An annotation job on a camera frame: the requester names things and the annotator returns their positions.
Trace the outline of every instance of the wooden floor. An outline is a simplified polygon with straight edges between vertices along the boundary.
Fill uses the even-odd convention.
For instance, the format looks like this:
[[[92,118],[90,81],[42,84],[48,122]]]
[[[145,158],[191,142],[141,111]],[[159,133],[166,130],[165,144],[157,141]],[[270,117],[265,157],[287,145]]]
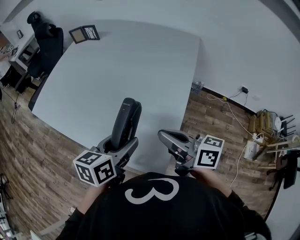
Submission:
[[[15,99],[12,89],[8,93]],[[82,152],[83,146],[35,117],[28,109],[33,92],[28,89],[19,96],[15,123],[11,124],[13,101],[3,93],[0,103],[0,173],[10,180],[8,192],[14,200],[6,201],[11,225],[29,235],[29,230],[39,232],[68,214],[68,208],[77,206],[87,185],[80,182],[73,168],[72,159]],[[181,130],[192,136],[210,134],[225,139],[221,162],[217,171],[224,182],[230,182],[236,174],[237,159],[247,142],[247,133],[219,101],[209,101],[206,93],[191,94]],[[239,120],[248,126],[248,114],[233,106]],[[266,215],[274,191],[268,188],[273,176],[258,169],[270,160],[250,162],[243,158],[239,164],[239,176],[232,188],[249,208]],[[174,175],[171,161],[167,173]],[[127,179],[136,172],[126,171]],[[46,236],[55,239],[56,231]]]

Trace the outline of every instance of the black baseboard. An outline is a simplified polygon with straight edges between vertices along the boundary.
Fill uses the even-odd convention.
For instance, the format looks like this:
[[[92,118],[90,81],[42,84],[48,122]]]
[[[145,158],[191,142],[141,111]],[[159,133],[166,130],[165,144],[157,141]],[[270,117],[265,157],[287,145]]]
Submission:
[[[223,97],[227,98],[226,96],[223,96],[223,95],[221,95],[221,94],[219,94],[219,93],[217,93],[217,92],[215,92],[215,91],[212,91],[212,90],[210,90],[210,89],[208,89],[208,88],[205,88],[205,87],[203,87],[202,90],[203,90],[204,92],[207,92],[207,93],[209,93],[209,94],[212,94],[212,95],[214,95],[214,96],[216,96],[216,97],[218,97],[218,98],[223,98]],[[241,108],[241,109],[243,109],[245,112],[247,112],[247,113],[249,113],[249,114],[251,114],[251,115],[256,115],[255,112],[251,111],[250,109],[246,108],[246,107],[243,106],[242,104],[239,104],[239,103],[237,103],[237,102],[235,102],[235,101],[233,101],[233,100],[231,100],[231,99],[227,99],[227,102],[230,103],[230,104],[232,104],[232,105],[235,105],[235,106],[237,106],[237,107],[239,107],[239,108]]]

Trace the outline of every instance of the picture frame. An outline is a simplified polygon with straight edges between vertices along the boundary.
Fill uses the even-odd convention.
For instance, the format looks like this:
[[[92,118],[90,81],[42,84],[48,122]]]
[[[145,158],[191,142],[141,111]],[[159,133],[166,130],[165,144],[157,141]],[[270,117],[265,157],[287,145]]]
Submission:
[[[21,32],[21,30],[18,30],[17,34],[18,34],[19,39],[21,39],[24,36],[23,33]]]
[[[85,36],[88,40],[100,40],[99,34],[97,32],[95,25],[85,25],[82,26]]]
[[[82,43],[82,42],[88,40],[82,27],[78,27],[78,28],[70,30],[69,34],[71,35],[75,44]]]

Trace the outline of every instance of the black office chair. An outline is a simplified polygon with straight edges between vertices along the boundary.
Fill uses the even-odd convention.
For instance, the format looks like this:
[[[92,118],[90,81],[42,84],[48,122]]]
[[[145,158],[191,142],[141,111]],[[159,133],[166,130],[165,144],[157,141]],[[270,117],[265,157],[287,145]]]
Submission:
[[[63,54],[63,31],[62,28],[57,28],[53,24],[44,22],[41,19],[41,16],[36,12],[29,15],[27,23],[31,24],[35,32],[35,38],[39,45],[39,52],[31,57],[27,73],[20,79],[15,90],[19,91],[27,74],[34,78],[40,77],[42,82],[40,86],[36,86],[36,91],[28,104],[28,107],[32,110],[39,93],[45,84],[46,78],[52,72]]]
[[[283,160],[287,159],[285,167],[280,170],[267,171],[267,175],[269,175],[270,173],[276,173],[274,184],[269,188],[270,191],[275,187],[276,183],[283,178],[285,179],[283,185],[284,189],[287,189],[295,184],[297,171],[300,172],[300,168],[298,168],[298,157],[300,157],[300,150],[291,151],[288,155],[285,155],[283,157]]]

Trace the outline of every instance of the cable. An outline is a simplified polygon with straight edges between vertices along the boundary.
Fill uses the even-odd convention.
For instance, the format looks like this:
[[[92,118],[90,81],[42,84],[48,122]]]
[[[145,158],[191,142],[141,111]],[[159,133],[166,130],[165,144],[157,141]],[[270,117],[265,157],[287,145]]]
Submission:
[[[13,101],[15,101],[7,92],[5,92]]]
[[[232,109],[231,109],[231,107],[230,107],[230,105],[229,105],[229,103],[228,103],[227,101],[223,101],[222,99],[220,99],[220,98],[218,98],[218,97],[216,97],[216,96],[214,96],[214,95],[212,95],[212,94],[210,94],[210,93],[208,93],[208,94],[206,95],[206,98],[207,98],[208,100],[212,100],[212,101],[214,101],[214,100],[219,100],[219,101],[222,102],[222,103],[228,104],[228,107],[229,107],[231,113],[233,114],[234,118],[235,118],[235,119],[238,121],[238,123],[243,127],[243,129],[245,129],[244,126],[243,126],[243,125],[240,123],[240,121],[237,119],[237,117],[234,115],[234,113],[233,113],[233,111],[232,111]],[[245,131],[248,132],[252,137],[255,136],[254,134],[251,134],[247,129],[245,129]],[[258,138],[259,135],[262,135],[262,137],[264,138],[263,133],[259,133],[259,134],[256,136],[256,138],[253,140],[253,142]],[[244,152],[246,146],[247,146],[247,145],[244,146],[243,151],[241,152],[240,157],[239,157],[239,159],[238,159],[238,162],[237,162],[237,164],[236,164],[236,174],[235,174],[235,177],[234,177],[234,179],[232,180],[232,182],[231,182],[231,184],[230,184],[230,186],[229,186],[230,188],[231,188],[233,182],[234,182],[234,181],[236,180],[236,178],[238,177],[238,174],[239,174],[239,162],[240,162],[240,158],[241,158],[241,156],[242,156],[242,154],[243,154],[243,152]]]
[[[263,133],[260,133],[260,134],[258,134],[258,135],[256,136],[256,139],[258,139],[258,136],[261,135],[261,134],[262,134],[262,137],[263,137]],[[242,154],[243,154],[243,152],[244,152],[244,150],[245,150],[246,147],[247,147],[247,144],[246,144],[246,146],[244,147],[243,151],[241,152],[240,157],[242,156]],[[229,186],[230,188],[231,188],[233,182],[236,180],[236,178],[238,177],[238,174],[239,174],[239,161],[240,161],[240,157],[239,157],[238,162],[237,162],[237,164],[236,164],[236,174],[235,174],[235,177],[234,177],[234,179],[232,180],[232,182],[231,182],[231,184],[230,184],[230,186]]]
[[[259,116],[260,116],[264,111],[267,111],[268,113],[275,113],[275,114],[276,114],[276,117],[278,117],[278,115],[277,115],[276,112],[270,112],[270,111],[268,111],[267,109],[263,109],[262,112],[261,112],[257,117],[259,118]]]
[[[11,116],[11,120],[10,120],[10,122],[11,122],[12,124],[15,123],[15,117],[16,117],[16,115],[17,115],[17,110],[18,110],[17,100],[18,100],[19,94],[20,94],[20,93],[18,93],[18,96],[17,96],[17,98],[16,98],[16,100],[15,100],[14,111],[13,111],[13,115]]]
[[[243,152],[244,152],[244,150],[245,150],[246,147],[247,147],[247,145],[244,147],[243,151],[241,152],[240,157],[242,156],[242,154],[243,154]],[[230,186],[229,186],[230,188],[231,188],[231,185],[233,184],[233,182],[234,182],[234,181],[236,180],[236,178],[238,177],[240,157],[239,157],[238,162],[237,162],[237,164],[236,164],[236,174],[235,174],[235,178],[232,180],[232,182],[231,182],[231,184],[230,184]]]
[[[241,122],[240,122],[240,121],[237,119],[237,117],[234,115],[234,113],[233,113],[233,111],[232,111],[232,109],[231,109],[231,107],[230,107],[230,105],[229,105],[228,102],[223,101],[222,99],[220,99],[220,98],[218,98],[218,97],[216,97],[216,96],[214,96],[214,95],[212,95],[212,94],[210,94],[210,93],[208,93],[208,94],[206,95],[206,98],[207,98],[208,100],[211,100],[211,101],[213,101],[213,100],[219,100],[219,101],[222,102],[222,103],[227,103],[227,104],[228,104],[228,107],[229,107],[229,109],[230,109],[230,111],[231,111],[231,113],[232,113],[233,116],[234,116],[234,118],[235,118],[235,119],[238,121],[238,123],[243,127],[243,129],[245,129],[245,127],[241,124]],[[249,133],[251,136],[253,136],[253,134],[250,133],[247,129],[245,129],[245,131],[246,131],[247,133]]]
[[[228,97],[227,99],[231,99],[231,98],[235,98],[236,96],[238,96],[239,94],[241,94],[243,91],[240,91],[237,95],[232,96],[232,97]]]
[[[15,122],[15,117],[16,117],[17,110],[18,110],[17,101],[18,101],[18,98],[19,98],[20,93],[18,93],[17,98],[16,98],[15,100],[14,100],[7,92],[5,92],[5,93],[6,93],[6,94],[13,100],[13,102],[14,102],[14,111],[13,111],[13,115],[11,116],[11,120],[10,120],[10,122],[11,122],[12,124],[14,124],[14,122]]]
[[[246,105],[246,103],[247,103],[247,98],[248,98],[248,94],[246,95],[246,102],[245,102],[244,106],[245,106],[245,105]]]

